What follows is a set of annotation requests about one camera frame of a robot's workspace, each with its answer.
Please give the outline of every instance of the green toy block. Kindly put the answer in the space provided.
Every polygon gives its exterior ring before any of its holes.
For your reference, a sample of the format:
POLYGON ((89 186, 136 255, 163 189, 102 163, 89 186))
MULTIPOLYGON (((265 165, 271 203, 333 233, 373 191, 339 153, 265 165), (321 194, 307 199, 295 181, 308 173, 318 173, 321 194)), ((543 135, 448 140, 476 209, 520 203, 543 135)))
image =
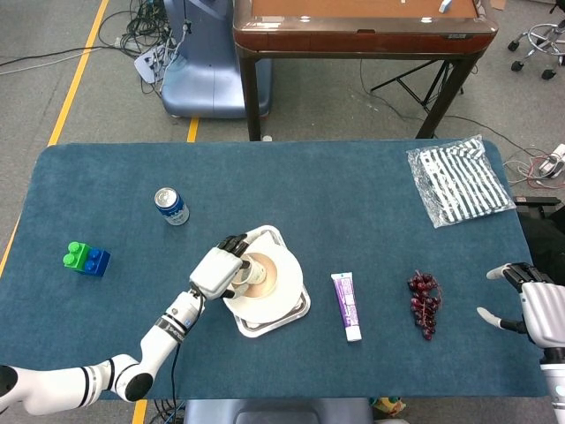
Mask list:
POLYGON ((69 243, 69 253, 63 257, 63 265, 75 271, 82 271, 85 267, 89 251, 89 245, 72 241, 69 243))

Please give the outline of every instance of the blue can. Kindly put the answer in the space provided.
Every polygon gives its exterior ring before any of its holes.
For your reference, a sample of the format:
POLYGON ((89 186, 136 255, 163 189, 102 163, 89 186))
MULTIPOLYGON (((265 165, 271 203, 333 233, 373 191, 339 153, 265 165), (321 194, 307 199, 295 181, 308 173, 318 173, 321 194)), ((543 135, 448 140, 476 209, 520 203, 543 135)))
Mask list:
POLYGON ((171 225, 182 225, 188 221, 188 207, 174 188, 159 189, 155 194, 155 206, 171 225))

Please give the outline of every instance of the rolling chair wheel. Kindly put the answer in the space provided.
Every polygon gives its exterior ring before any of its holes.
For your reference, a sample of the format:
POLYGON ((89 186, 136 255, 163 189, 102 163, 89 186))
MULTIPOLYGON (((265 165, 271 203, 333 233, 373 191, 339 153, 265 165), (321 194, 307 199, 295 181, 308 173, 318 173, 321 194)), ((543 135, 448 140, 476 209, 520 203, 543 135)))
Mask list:
POLYGON ((555 74, 556 74, 556 72, 553 69, 546 69, 541 74, 541 78, 544 79, 544 80, 550 80, 551 78, 553 78, 555 76, 555 74))
POLYGON ((520 45, 519 42, 510 42, 510 44, 508 45, 508 50, 510 51, 516 51, 516 49, 518 48, 518 46, 520 45))
POLYGON ((510 69, 514 72, 520 72, 522 70, 522 68, 524 68, 524 64, 522 62, 520 62, 519 60, 516 60, 512 66, 510 66, 510 69))

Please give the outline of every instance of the yellow floor line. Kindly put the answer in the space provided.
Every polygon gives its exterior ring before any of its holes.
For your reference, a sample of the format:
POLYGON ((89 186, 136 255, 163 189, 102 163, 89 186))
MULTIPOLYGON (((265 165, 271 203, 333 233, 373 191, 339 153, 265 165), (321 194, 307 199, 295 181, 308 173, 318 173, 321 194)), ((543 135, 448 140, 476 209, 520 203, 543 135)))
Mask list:
POLYGON ((133 410, 132 424, 143 424, 145 422, 145 412, 147 411, 147 400, 141 399, 135 403, 133 410))
POLYGON ((59 136, 61 135, 61 131, 63 130, 64 126, 64 121, 67 119, 67 115, 69 114, 69 110, 71 109, 72 101, 74 100, 74 95, 77 94, 77 89, 79 88, 80 79, 82 78, 82 74, 87 67, 88 58, 90 57, 90 50, 88 48, 94 46, 96 34, 98 34, 98 28, 100 28, 100 23, 102 22, 102 18, 104 17, 106 6, 108 6, 108 1, 109 0, 102 0, 102 2, 100 3, 100 7, 98 8, 98 12, 96 13, 94 23, 90 30, 90 35, 87 38, 87 44, 85 46, 85 51, 87 53, 80 57, 79 66, 77 66, 77 71, 74 73, 74 77, 72 78, 71 86, 69 87, 67 96, 64 98, 63 108, 61 108, 59 117, 56 119, 55 128, 53 129, 53 133, 51 134, 51 138, 49 139, 49 143, 47 144, 48 146, 54 146, 59 141, 59 136))
POLYGON ((186 142, 194 143, 196 142, 196 134, 198 132, 198 122, 200 120, 197 117, 191 118, 191 124, 188 127, 188 134, 186 134, 186 142))
POLYGON ((0 276, 4 272, 4 266, 6 265, 6 261, 8 261, 8 253, 11 249, 11 242, 14 241, 14 235, 16 234, 16 230, 18 229, 19 217, 18 221, 16 221, 16 225, 14 225, 14 229, 11 232, 10 240, 8 240, 8 246, 6 246, 6 250, 4 250, 4 254, 2 255, 2 261, 0 261, 0 276))

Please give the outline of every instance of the brown table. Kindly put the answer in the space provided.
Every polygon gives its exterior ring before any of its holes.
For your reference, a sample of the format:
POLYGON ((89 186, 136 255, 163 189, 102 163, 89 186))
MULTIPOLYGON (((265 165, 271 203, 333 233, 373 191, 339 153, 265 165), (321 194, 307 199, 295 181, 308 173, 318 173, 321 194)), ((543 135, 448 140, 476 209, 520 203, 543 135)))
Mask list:
POLYGON ((417 138, 431 138, 498 31, 488 0, 235 0, 249 140, 260 140, 262 58, 447 60, 454 67, 417 138))

